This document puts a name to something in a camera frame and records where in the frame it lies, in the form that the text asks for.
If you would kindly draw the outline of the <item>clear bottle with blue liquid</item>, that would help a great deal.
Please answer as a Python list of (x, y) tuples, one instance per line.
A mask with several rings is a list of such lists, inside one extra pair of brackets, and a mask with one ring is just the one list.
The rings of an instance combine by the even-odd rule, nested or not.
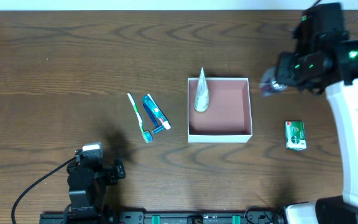
[(281, 93), (288, 88), (286, 85), (279, 84), (276, 81), (275, 72), (276, 67), (270, 67), (262, 75), (262, 79), (259, 83), (259, 90), (264, 97)]

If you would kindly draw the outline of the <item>white tube with gold cap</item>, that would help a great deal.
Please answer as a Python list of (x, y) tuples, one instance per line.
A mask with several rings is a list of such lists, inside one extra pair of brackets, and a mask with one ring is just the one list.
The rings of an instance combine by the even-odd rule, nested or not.
[(204, 113), (209, 107), (209, 88), (204, 68), (200, 71), (193, 107), (199, 113)]

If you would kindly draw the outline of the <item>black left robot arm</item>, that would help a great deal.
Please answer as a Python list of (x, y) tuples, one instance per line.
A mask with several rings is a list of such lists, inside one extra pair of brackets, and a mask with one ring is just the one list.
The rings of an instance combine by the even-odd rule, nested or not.
[(77, 150), (74, 161), (67, 166), (71, 221), (108, 221), (104, 204), (106, 189), (126, 177), (122, 159), (104, 166), (102, 150)]

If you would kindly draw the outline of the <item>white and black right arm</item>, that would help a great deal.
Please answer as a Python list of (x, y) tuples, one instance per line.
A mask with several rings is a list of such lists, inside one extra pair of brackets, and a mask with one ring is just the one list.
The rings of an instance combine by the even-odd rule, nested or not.
[(358, 40), (315, 51), (282, 52), (275, 78), (281, 85), (325, 92), (336, 123), (343, 170), (340, 196), (288, 205), (285, 221), (358, 223)]

